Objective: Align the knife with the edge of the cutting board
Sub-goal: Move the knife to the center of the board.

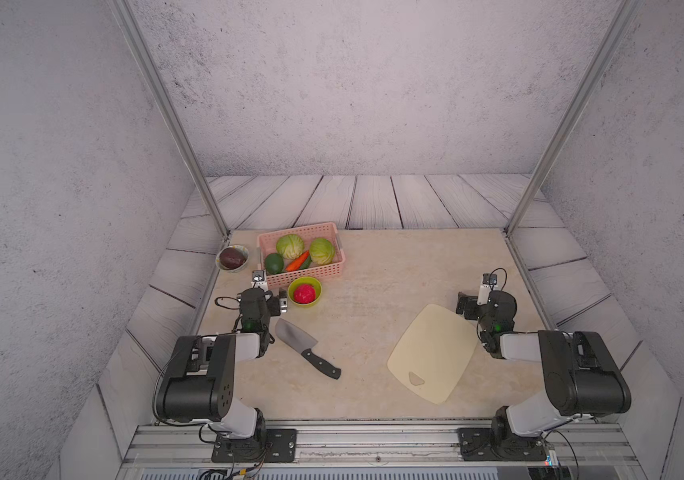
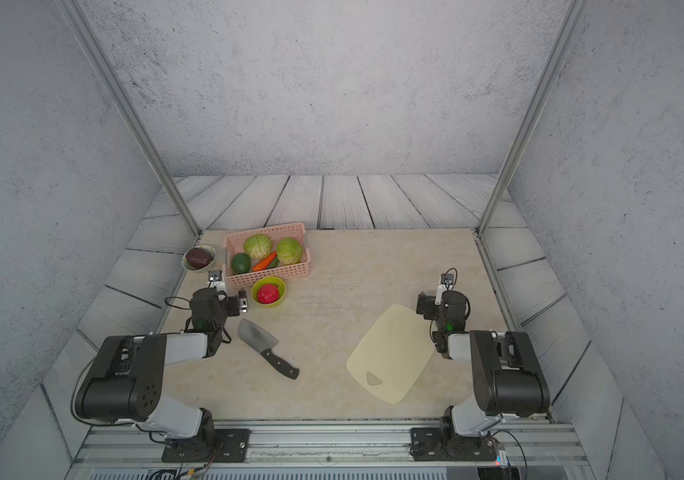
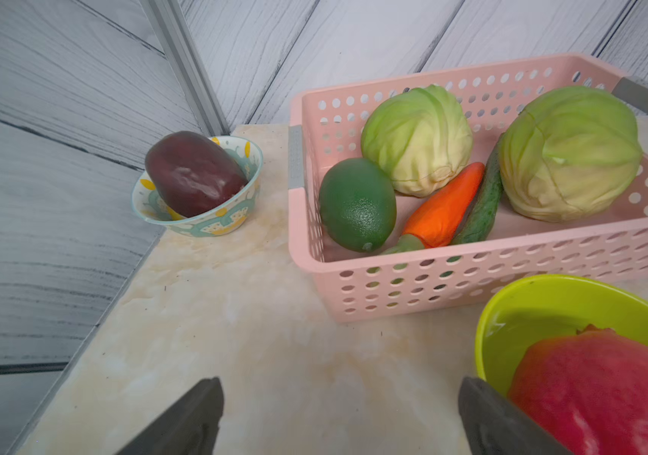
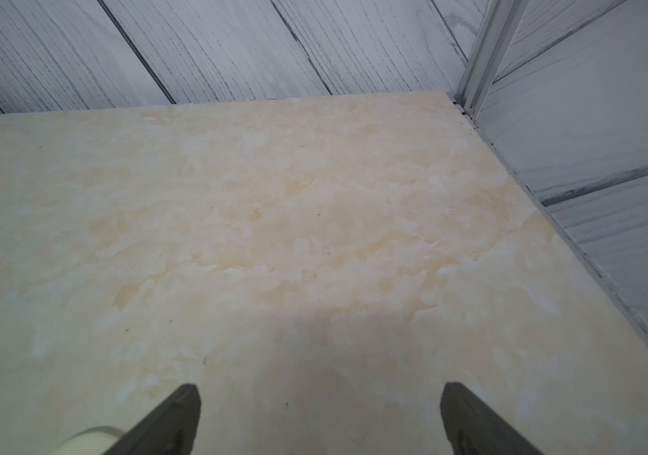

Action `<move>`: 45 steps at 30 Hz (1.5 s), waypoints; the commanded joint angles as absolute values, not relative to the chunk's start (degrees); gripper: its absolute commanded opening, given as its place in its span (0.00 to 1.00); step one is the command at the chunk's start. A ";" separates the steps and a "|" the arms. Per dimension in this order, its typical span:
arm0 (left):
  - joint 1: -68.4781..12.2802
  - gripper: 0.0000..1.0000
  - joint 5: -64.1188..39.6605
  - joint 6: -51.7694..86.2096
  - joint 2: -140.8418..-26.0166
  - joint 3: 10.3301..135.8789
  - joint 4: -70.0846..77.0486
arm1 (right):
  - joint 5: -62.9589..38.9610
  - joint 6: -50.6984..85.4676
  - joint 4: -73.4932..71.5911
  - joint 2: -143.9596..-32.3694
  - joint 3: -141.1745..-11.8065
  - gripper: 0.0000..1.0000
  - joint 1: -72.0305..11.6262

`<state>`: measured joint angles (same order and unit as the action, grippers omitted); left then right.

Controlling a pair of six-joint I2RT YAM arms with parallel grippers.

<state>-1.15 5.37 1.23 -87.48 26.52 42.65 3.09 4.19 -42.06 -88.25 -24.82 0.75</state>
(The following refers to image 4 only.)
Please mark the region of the cream plastic cutting board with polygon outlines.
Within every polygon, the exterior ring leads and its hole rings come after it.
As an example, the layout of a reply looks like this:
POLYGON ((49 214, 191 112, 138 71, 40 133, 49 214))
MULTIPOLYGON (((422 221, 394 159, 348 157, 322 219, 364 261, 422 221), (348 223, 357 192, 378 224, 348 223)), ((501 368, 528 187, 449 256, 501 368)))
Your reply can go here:
POLYGON ((113 427, 84 430, 61 443, 50 455, 102 455, 111 449, 125 432, 113 427))

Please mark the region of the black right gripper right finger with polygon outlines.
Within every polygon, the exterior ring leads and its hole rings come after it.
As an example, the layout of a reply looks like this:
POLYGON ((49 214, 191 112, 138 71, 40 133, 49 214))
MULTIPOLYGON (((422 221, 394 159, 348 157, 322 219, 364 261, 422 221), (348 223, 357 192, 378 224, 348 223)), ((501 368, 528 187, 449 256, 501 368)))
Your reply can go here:
POLYGON ((455 454, 542 454, 460 382, 445 384, 440 412, 455 454))

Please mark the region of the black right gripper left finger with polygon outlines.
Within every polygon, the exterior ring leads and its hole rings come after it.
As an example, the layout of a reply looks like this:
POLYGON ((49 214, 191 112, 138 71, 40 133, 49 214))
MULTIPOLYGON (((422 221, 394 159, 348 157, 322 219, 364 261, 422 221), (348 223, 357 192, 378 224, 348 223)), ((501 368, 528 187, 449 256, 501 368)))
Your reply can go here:
POLYGON ((201 406, 198 388, 191 383, 183 384, 104 454, 191 454, 201 406))

